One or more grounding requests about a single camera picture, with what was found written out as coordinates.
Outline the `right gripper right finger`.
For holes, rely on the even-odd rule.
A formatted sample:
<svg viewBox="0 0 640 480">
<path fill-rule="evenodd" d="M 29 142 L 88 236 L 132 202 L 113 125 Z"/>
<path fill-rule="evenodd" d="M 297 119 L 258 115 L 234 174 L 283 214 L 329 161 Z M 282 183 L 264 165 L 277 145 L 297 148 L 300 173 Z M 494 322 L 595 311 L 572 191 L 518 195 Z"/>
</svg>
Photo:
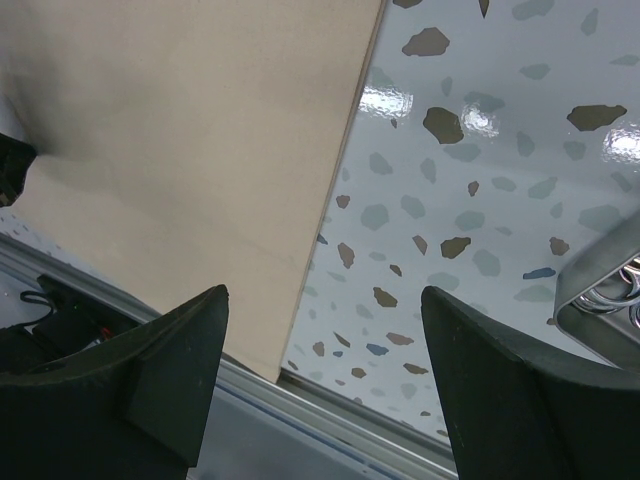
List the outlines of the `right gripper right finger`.
<svg viewBox="0 0 640 480">
<path fill-rule="evenodd" d="M 636 479 L 639 376 L 426 287 L 421 316 L 462 479 Z"/>
</svg>

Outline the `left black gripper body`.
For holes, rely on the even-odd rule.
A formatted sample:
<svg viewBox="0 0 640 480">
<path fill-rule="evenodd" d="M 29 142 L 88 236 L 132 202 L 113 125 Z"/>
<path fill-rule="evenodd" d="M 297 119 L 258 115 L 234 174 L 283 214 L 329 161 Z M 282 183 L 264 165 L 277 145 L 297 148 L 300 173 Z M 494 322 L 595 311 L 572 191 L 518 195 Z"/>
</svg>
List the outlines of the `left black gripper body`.
<svg viewBox="0 0 640 480">
<path fill-rule="evenodd" d="M 24 191 L 29 167 L 37 157 L 35 148 L 7 135 L 0 135 L 0 204 L 9 207 Z"/>
</svg>

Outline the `metal instrument tray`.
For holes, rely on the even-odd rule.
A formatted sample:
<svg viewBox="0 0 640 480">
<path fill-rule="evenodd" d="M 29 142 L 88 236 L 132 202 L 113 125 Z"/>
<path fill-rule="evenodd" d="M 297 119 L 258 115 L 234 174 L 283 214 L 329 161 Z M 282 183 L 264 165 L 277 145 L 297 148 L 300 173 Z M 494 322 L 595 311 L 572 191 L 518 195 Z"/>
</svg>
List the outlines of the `metal instrument tray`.
<svg viewBox="0 0 640 480">
<path fill-rule="evenodd" d="M 618 368 L 639 371 L 639 214 L 559 274 L 554 320 L 565 335 Z"/>
</svg>

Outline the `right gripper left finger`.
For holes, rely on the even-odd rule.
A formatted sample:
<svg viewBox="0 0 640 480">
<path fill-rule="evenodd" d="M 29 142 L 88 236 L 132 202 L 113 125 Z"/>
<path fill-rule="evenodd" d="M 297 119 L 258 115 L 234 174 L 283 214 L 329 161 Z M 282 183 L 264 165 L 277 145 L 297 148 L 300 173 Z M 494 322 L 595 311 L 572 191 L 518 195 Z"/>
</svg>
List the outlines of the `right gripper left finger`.
<svg viewBox="0 0 640 480">
<path fill-rule="evenodd" d="M 5 479 L 183 479 L 198 463 L 229 318 L 212 287 L 70 355 L 1 332 Z"/>
</svg>

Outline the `steel scissors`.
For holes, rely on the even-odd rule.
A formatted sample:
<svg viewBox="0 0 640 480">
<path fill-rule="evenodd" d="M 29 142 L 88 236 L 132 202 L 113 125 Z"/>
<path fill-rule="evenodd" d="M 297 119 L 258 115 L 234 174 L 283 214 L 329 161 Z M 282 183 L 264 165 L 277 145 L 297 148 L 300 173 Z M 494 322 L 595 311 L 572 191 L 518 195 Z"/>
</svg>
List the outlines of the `steel scissors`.
<svg viewBox="0 0 640 480">
<path fill-rule="evenodd" d="M 630 324 L 639 328 L 639 264 L 633 261 L 615 271 L 577 297 L 573 305 L 593 314 L 625 313 Z"/>
</svg>

